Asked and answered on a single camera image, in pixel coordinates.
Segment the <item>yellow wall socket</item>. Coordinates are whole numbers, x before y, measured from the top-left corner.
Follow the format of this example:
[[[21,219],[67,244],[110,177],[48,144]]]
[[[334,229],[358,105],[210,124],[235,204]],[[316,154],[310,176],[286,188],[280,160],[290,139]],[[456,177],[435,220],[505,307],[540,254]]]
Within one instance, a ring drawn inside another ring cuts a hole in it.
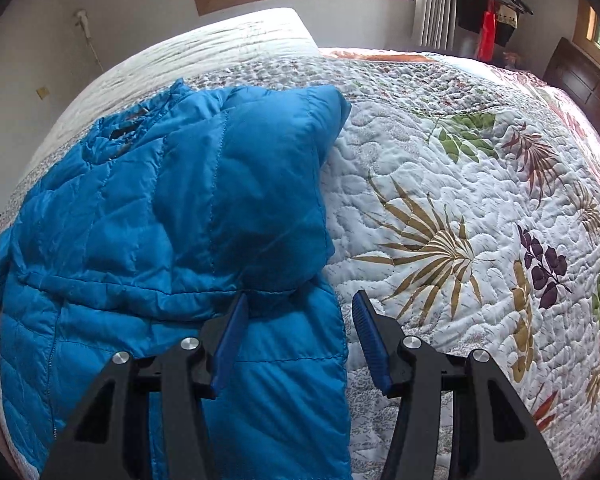
[[[50,95],[50,90],[47,87],[37,88],[36,94],[40,100],[45,100]]]

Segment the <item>coat rack with clothes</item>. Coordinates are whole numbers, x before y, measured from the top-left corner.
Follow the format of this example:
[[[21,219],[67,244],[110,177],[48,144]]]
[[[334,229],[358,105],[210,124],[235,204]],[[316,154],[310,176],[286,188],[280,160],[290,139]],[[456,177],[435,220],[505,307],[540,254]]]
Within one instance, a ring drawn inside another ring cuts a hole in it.
[[[477,36],[475,58],[492,62],[495,48],[504,48],[518,26],[521,14],[533,11],[524,0],[457,0],[456,24]]]

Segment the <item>white striped curtain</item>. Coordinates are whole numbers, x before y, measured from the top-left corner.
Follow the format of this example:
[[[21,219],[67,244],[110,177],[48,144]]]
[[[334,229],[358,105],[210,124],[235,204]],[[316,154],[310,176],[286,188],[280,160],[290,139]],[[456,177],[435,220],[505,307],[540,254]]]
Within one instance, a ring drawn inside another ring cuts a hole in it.
[[[451,50],[456,29],[457,0],[414,1],[414,43],[436,51]]]

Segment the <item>dark wooden headboard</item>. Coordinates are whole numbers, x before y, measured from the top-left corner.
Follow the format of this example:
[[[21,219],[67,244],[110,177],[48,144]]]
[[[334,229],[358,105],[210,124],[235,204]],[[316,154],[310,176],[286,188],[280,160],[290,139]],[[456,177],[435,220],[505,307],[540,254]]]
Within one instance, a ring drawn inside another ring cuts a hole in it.
[[[559,40],[544,80],[564,90],[600,136],[600,66],[567,38]]]

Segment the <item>floral quilted bedspread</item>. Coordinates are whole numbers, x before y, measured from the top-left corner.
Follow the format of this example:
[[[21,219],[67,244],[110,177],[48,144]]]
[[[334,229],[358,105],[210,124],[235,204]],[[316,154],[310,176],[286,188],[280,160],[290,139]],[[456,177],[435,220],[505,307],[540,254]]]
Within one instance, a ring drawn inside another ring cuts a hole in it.
[[[107,70],[66,108],[0,219],[91,130],[190,88],[332,86],[349,117],[321,170],[324,267],[347,338],[347,479],[577,479],[600,452],[600,136],[535,76],[431,53],[321,49],[298,14],[230,18]],[[353,318],[394,319],[388,394]],[[117,352],[37,479],[218,478],[208,320]],[[27,479],[0,417],[0,479]]]

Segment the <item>wooden side window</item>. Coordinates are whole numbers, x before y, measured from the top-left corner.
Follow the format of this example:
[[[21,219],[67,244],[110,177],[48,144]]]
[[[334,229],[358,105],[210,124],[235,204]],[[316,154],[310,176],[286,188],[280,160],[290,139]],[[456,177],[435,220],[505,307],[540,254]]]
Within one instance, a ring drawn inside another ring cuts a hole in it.
[[[600,66],[600,17],[588,0],[579,0],[572,42]]]

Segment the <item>blue puffer jacket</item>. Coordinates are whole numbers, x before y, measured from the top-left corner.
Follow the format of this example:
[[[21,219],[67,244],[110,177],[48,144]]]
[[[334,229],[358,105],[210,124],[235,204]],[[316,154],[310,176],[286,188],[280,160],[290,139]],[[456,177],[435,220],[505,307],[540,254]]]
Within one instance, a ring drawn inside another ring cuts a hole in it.
[[[117,352],[158,356],[238,296],[242,343],[204,404],[220,476],[350,477],[320,190],[349,114],[332,86],[177,81],[97,119],[32,186],[0,235],[0,417],[26,478]]]

